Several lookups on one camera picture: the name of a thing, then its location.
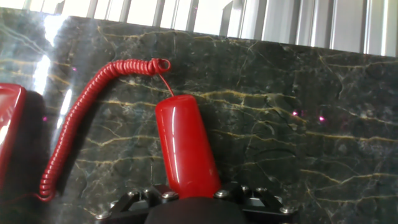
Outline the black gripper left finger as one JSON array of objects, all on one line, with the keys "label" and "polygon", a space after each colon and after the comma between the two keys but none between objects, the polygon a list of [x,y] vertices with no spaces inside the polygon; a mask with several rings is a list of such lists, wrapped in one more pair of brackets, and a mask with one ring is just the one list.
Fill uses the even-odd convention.
[{"label": "black gripper left finger", "polygon": [[95,224],[144,224],[150,211],[179,199],[167,185],[155,184],[141,190],[128,191],[109,204],[109,210],[95,216]]}]

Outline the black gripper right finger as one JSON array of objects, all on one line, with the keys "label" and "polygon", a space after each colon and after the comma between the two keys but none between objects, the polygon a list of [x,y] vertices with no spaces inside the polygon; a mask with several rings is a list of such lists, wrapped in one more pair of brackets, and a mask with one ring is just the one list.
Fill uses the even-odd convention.
[{"label": "black gripper right finger", "polygon": [[216,200],[232,203],[248,223],[298,223],[299,206],[284,204],[265,187],[250,188],[238,182],[228,182],[213,194]]}]

